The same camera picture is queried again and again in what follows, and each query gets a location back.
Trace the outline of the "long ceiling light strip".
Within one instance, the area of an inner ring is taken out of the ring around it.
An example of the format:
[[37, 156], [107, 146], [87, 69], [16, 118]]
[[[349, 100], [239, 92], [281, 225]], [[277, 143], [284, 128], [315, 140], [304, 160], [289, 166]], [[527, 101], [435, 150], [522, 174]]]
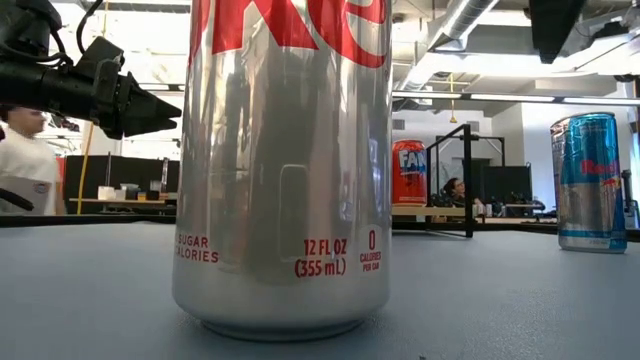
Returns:
[[253, 104], [274, 104], [284, 106], [298, 104], [311, 106], [322, 102], [331, 104], [372, 104], [386, 103], [399, 110], [415, 102], [430, 106], [434, 102], [486, 102], [486, 103], [532, 103], [550, 105], [585, 105], [606, 107], [640, 108], [640, 98], [597, 97], [578, 95], [530, 95], [509, 93], [478, 93], [451, 91], [389, 91], [368, 84], [292, 83], [264, 86], [258, 84], [210, 84], [198, 87], [179, 84], [145, 84], [144, 89], [154, 94], [168, 96], [182, 93], [185, 103], [194, 107], [198, 104], [224, 105], [231, 101]]

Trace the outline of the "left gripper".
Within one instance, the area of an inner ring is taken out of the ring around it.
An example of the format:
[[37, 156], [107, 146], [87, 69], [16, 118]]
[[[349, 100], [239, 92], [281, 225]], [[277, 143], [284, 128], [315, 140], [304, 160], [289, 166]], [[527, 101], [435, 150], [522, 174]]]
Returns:
[[[173, 121], [182, 110], [140, 87], [131, 72], [119, 74], [116, 60], [97, 63], [92, 87], [90, 120], [108, 138], [120, 140], [173, 129]], [[130, 104], [130, 117], [123, 127], [124, 113]]]

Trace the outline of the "black partition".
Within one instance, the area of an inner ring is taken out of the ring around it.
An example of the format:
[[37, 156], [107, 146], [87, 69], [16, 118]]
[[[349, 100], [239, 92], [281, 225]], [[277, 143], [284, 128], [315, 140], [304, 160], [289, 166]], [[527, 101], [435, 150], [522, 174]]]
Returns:
[[[67, 212], [77, 213], [76, 202], [70, 198], [97, 199], [99, 186], [111, 186], [116, 190], [122, 184], [132, 184], [146, 195], [154, 181], [163, 179], [164, 162], [162, 160], [130, 158], [114, 155], [91, 155], [88, 157], [85, 171], [82, 171], [84, 157], [68, 156], [65, 159], [63, 173], [63, 196]], [[81, 213], [85, 214], [136, 214], [136, 215], [176, 215], [176, 206], [113, 206], [109, 204], [82, 203]]]

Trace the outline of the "silver Diet Coke can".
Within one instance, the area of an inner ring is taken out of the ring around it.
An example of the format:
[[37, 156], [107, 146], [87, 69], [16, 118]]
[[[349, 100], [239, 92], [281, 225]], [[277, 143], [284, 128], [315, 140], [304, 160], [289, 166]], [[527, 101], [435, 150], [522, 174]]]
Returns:
[[390, 0], [192, 0], [172, 295], [262, 341], [390, 296]]

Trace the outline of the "red Fanta can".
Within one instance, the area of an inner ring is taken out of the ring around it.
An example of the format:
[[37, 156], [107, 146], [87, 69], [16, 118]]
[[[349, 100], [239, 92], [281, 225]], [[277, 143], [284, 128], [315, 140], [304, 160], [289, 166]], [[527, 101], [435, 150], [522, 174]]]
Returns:
[[427, 203], [426, 147], [419, 140], [399, 140], [392, 146], [392, 203]]

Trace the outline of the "black computer monitor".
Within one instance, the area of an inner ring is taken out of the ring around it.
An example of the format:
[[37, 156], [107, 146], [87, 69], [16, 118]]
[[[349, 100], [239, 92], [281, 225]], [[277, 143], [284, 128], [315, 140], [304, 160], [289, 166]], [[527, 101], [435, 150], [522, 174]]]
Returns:
[[533, 198], [531, 169], [528, 166], [489, 166], [481, 171], [483, 200], [514, 203]]

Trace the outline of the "black metal table frame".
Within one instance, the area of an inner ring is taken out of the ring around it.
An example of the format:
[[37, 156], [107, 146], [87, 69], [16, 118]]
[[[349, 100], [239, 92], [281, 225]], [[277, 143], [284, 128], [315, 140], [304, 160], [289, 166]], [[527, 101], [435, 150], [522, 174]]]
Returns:
[[[65, 216], [0, 216], [0, 228], [39, 227], [62, 225], [97, 225], [97, 224], [128, 224], [136, 222], [150, 222], [174, 225], [176, 218], [162, 215], [65, 215]], [[408, 221], [393, 221], [393, 230], [411, 231], [461, 231], [467, 230], [462, 223], [419, 223]], [[472, 227], [474, 232], [480, 231], [521, 231], [531, 233], [556, 234], [557, 226], [549, 223], [476, 223]]]

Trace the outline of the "blue silver Red Bull can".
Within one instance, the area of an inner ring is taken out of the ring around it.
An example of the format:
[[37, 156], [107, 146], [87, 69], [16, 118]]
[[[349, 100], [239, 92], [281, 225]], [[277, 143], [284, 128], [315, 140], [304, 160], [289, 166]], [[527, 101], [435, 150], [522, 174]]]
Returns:
[[550, 135], [559, 246], [624, 253], [627, 236], [615, 115], [569, 116], [555, 122]]

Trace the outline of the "person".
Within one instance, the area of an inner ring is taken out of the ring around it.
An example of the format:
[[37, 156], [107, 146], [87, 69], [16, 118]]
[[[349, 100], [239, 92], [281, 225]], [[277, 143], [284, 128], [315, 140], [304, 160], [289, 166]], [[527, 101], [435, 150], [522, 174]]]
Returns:
[[47, 183], [44, 215], [65, 215], [66, 206], [58, 162], [53, 149], [38, 135], [46, 118], [39, 110], [0, 105], [0, 177], [12, 176]]
[[457, 177], [450, 178], [442, 188], [444, 199], [453, 207], [465, 207], [466, 188], [463, 180]]

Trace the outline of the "wooden background table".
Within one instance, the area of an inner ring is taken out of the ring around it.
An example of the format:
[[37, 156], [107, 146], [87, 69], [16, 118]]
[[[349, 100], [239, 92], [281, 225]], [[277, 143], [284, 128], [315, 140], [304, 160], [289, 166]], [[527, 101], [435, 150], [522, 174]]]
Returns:
[[163, 199], [163, 200], [103, 200], [103, 199], [89, 199], [89, 198], [70, 198], [71, 202], [82, 203], [95, 203], [95, 204], [109, 204], [113, 206], [177, 206], [177, 200], [175, 199]]

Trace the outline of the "silver ribbed air duct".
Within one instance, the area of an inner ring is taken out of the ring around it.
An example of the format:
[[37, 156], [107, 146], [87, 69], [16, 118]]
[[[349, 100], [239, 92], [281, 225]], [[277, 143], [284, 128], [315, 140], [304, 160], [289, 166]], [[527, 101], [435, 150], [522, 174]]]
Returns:
[[500, 0], [450, 0], [446, 12], [429, 22], [415, 42], [416, 59], [396, 90], [419, 91], [436, 73], [433, 62], [438, 53], [461, 53], [480, 18]]

